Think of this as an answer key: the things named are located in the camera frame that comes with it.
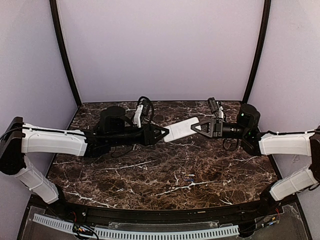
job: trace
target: white plastic block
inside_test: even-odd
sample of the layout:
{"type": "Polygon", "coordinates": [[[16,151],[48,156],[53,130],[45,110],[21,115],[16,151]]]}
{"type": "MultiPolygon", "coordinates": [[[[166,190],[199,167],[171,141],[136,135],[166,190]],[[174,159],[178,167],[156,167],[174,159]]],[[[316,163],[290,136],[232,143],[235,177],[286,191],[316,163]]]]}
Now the white plastic block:
{"type": "Polygon", "coordinates": [[[47,204],[57,201],[59,194],[56,185],[46,179],[27,156],[24,156],[24,162],[26,168],[22,168],[13,177],[19,179],[30,191],[38,194],[47,204]]]}
{"type": "Polygon", "coordinates": [[[292,175],[277,181],[271,188],[270,194],[276,201],[301,191],[318,183],[315,180],[309,166],[294,172],[292,175]]]}
{"type": "Polygon", "coordinates": [[[265,134],[259,141],[259,147],[263,155],[292,154],[311,156],[309,138],[314,133],[273,135],[265,134]]]}
{"type": "Polygon", "coordinates": [[[169,126],[165,126],[165,129],[169,129],[169,134],[163,138],[163,140],[168,143],[173,140],[181,139],[192,134],[196,134],[195,131],[191,129],[191,125],[199,123],[197,117],[193,117],[184,121],[174,123],[169,126]]]}

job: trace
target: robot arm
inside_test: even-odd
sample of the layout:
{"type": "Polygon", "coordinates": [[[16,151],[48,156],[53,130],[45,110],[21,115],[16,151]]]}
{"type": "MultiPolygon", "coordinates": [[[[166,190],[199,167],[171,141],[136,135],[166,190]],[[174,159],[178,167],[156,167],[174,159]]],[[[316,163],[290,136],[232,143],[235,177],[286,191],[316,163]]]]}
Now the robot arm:
{"type": "Polygon", "coordinates": [[[290,176],[268,186],[260,195],[261,213],[267,213],[272,206],[285,197],[319,184],[320,182],[320,129],[279,133],[258,130],[260,113],[249,104],[242,104],[236,122],[225,122],[223,110],[214,98],[208,100],[216,118],[191,125],[191,129],[210,139],[241,139],[241,147],[252,156],[271,154],[304,155],[312,159],[308,165],[290,176]]]}
{"type": "Polygon", "coordinates": [[[154,145],[168,135],[169,130],[151,124],[153,115],[152,103],[141,97],[133,122],[126,117],[124,108],[111,106],[101,112],[100,121],[93,130],[43,128],[24,123],[22,117],[16,117],[0,137],[0,171],[19,179],[47,204],[63,206],[65,198],[60,187],[47,180],[26,154],[60,153],[90,158],[107,154],[115,146],[154,145]],[[150,120],[142,124],[150,108],[150,120]]]}

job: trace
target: small electronic component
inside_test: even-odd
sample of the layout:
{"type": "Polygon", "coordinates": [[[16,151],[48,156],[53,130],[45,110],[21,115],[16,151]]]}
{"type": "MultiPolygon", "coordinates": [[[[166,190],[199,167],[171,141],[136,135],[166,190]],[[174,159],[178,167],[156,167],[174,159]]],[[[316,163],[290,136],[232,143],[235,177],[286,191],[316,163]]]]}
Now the small electronic component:
{"type": "Polygon", "coordinates": [[[267,221],[266,223],[261,224],[261,227],[267,227],[267,226],[271,226],[273,224],[278,224],[280,222],[280,220],[276,220],[275,217],[271,218],[269,221],[267,221]]]}
{"type": "Polygon", "coordinates": [[[72,232],[77,235],[81,234],[81,235],[88,236],[88,237],[92,237],[94,235],[91,230],[86,229],[85,227],[83,227],[77,223],[73,224],[72,232]]]}

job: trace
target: white object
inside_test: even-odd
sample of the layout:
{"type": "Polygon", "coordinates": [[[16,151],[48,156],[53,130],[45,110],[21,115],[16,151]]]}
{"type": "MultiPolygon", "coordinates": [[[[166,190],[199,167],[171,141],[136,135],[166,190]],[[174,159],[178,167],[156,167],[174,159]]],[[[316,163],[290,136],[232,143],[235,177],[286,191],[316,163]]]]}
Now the white object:
{"type": "Polygon", "coordinates": [[[39,152],[83,156],[86,152],[87,143],[85,142],[85,136],[66,134],[77,133],[83,135],[84,133],[80,130],[66,130],[65,133],[59,133],[63,130],[43,128],[28,123],[24,124],[23,127],[29,128],[22,130],[25,137],[22,138],[21,152],[24,154],[39,152]],[[59,132],[46,132],[33,129],[56,130],[59,132]]]}
{"type": "Polygon", "coordinates": [[[141,104],[136,108],[134,113],[133,124],[135,124],[138,128],[141,128],[141,114],[143,109],[144,106],[141,104]]]}
{"type": "Polygon", "coordinates": [[[169,134],[165,136],[163,140],[168,143],[173,140],[182,139],[192,134],[196,134],[196,132],[191,129],[191,125],[197,123],[199,123],[199,119],[195,116],[193,118],[165,126],[165,129],[169,129],[169,134]]]}
{"type": "Polygon", "coordinates": [[[220,119],[224,119],[225,114],[224,114],[224,108],[222,106],[219,107],[218,115],[220,119]]]}
{"type": "Polygon", "coordinates": [[[261,154],[292,154],[311,156],[309,138],[314,133],[273,135],[265,134],[259,141],[261,154]]]}
{"type": "MultiPolygon", "coordinates": [[[[35,213],[33,222],[59,230],[68,234],[72,232],[73,223],[62,221],[53,217],[35,213]]],[[[143,231],[121,231],[95,227],[94,232],[99,239],[105,240],[210,240],[239,235],[239,227],[227,226],[199,231],[176,231],[176,232],[143,232],[143,231]]]]}
{"type": "Polygon", "coordinates": [[[56,185],[46,179],[27,156],[24,156],[24,162],[26,168],[22,168],[13,177],[19,179],[30,191],[38,194],[47,204],[57,201],[59,194],[56,185]]]}
{"type": "Polygon", "coordinates": [[[294,172],[290,176],[277,181],[271,188],[270,194],[276,201],[317,184],[309,165],[294,172]]]}

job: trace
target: black cable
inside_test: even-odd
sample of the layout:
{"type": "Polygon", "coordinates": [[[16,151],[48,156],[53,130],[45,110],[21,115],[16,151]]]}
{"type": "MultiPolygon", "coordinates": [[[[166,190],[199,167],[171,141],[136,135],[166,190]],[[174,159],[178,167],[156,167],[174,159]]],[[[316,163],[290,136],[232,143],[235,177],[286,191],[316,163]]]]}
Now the black cable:
{"type": "Polygon", "coordinates": [[[10,129],[9,131],[6,131],[4,134],[2,134],[2,135],[0,136],[0,141],[1,141],[7,134],[12,133],[12,132],[17,131],[17,130],[21,130],[21,129],[23,129],[23,127],[16,127],[16,128],[10,129]]]}
{"type": "Polygon", "coordinates": [[[99,236],[98,234],[96,234],[96,232],[89,226],[86,225],[80,225],[82,228],[87,229],[90,233],[92,233],[93,235],[95,235],[96,239],[99,240],[99,236]]]}
{"type": "Polygon", "coordinates": [[[320,182],[316,183],[315,185],[310,186],[308,189],[309,191],[313,191],[315,189],[317,189],[320,186],[320,182]]]}
{"type": "MultiPolygon", "coordinates": [[[[38,131],[38,132],[46,132],[46,133],[58,133],[58,134],[66,134],[66,135],[75,135],[75,136],[80,136],[80,137],[87,137],[87,135],[82,134],[82,133],[77,133],[77,132],[72,132],[72,131],[67,131],[67,130],[56,130],[56,129],[43,129],[43,128],[32,128],[32,127],[26,127],[23,126],[22,129],[27,129],[27,130],[32,130],[32,131],[38,131]]],[[[110,139],[114,138],[116,135],[103,135],[103,136],[94,136],[97,139],[110,139]]]]}
{"type": "Polygon", "coordinates": [[[252,224],[252,225],[250,225],[249,227],[247,227],[246,229],[244,229],[244,230],[241,230],[241,231],[239,231],[240,233],[247,233],[247,232],[245,232],[246,230],[248,230],[248,229],[250,229],[250,228],[252,228],[252,227],[254,227],[255,225],[257,225],[257,224],[259,224],[259,223],[261,223],[268,215],[270,215],[271,214],[271,212],[273,211],[273,209],[272,210],[270,210],[266,215],[264,215],[259,221],[257,221],[257,222],[255,222],[254,224],[252,224]]]}
{"type": "Polygon", "coordinates": [[[222,147],[224,150],[226,150],[227,152],[233,152],[235,150],[237,150],[237,148],[239,147],[239,139],[236,140],[236,146],[234,148],[226,148],[225,144],[226,144],[226,141],[227,141],[227,138],[223,139],[223,142],[222,142],[222,147]]]}
{"type": "Polygon", "coordinates": [[[130,153],[133,149],[134,149],[134,146],[131,145],[131,148],[130,148],[129,150],[127,150],[125,153],[122,153],[122,154],[120,154],[120,155],[118,155],[118,156],[114,156],[114,153],[115,153],[116,150],[117,150],[117,147],[115,147],[115,148],[114,148],[114,151],[111,153],[111,158],[117,159],[117,158],[123,157],[123,156],[127,155],[128,153],[130,153]]]}
{"type": "Polygon", "coordinates": [[[251,234],[251,233],[254,233],[255,231],[258,231],[259,229],[262,229],[263,228],[263,226],[261,225],[260,227],[257,227],[256,229],[254,229],[254,230],[251,230],[251,231],[242,231],[242,232],[240,232],[240,233],[242,233],[242,234],[251,234]]]}
{"type": "Polygon", "coordinates": [[[256,78],[256,74],[258,71],[258,66],[261,58],[261,54],[264,47],[264,42],[266,38],[267,33],[267,26],[268,26],[268,20],[269,20],[269,14],[271,9],[271,0],[264,0],[263,5],[263,11],[262,11],[262,19],[261,19],[261,25],[260,25],[260,31],[259,31],[259,37],[256,44],[256,49],[254,53],[253,63],[249,75],[249,79],[245,88],[245,92],[243,95],[242,103],[246,104],[248,103],[250,93],[252,91],[254,81],[256,78]]]}
{"type": "Polygon", "coordinates": [[[313,133],[320,133],[320,129],[315,129],[315,130],[311,130],[311,131],[293,131],[293,132],[274,132],[274,131],[265,131],[265,132],[261,132],[261,134],[272,134],[272,135],[289,135],[289,134],[313,134],[313,133]]]}
{"type": "Polygon", "coordinates": [[[88,240],[90,239],[90,237],[84,237],[84,236],[81,236],[79,233],[76,233],[76,236],[75,236],[77,239],[80,239],[80,240],[88,240]]]}
{"type": "Polygon", "coordinates": [[[240,214],[240,213],[255,213],[257,211],[258,211],[258,208],[254,209],[254,210],[239,210],[239,211],[236,211],[235,213],[236,214],[240,214]]]}
{"type": "Polygon", "coordinates": [[[137,102],[137,106],[139,105],[139,103],[141,102],[142,99],[147,100],[147,102],[150,104],[150,107],[151,107],[151,116],[150,116],[150,119],[149,119],[149,121],[147,123],[147,125],[148,125],[148,124],[151,124],[152,120],[154,119],[155,107],[154,107],[153,103],[151,102],[151,100],[149,98],[147,98],[146,96],[139,97],[139,100],[137,102]]]}
{"type": "MultiPolygon", "coordinates": [[[[46,208],[49,209],[49,210],[53,213],[53,215],[56,216],[60,221],[70,222],[70,220],[68,220],[68,219],[63,219],[62,217],[58,216],[51,207],[46,206],[46,208]]],[[[82,224],[79,224],[79,223],[77,223],[77,224],[78,224],[80,227],[87,229],[89,232],[91,232],[93,235],[95,235],[95,237],[96,237],[97,240],[99,240],[99,236],[96,234],[96,232],[95,232],[91,227],[86,226],[86,225],[82,225],[82,224]]],[[[80,237],[79,239],[81,239],[81,240],[90,239],[90,237],[89,237],[89,238],[85,238],[85,237],[80,236],[80,235],[79,235],[79,237],[80,237]]]]}

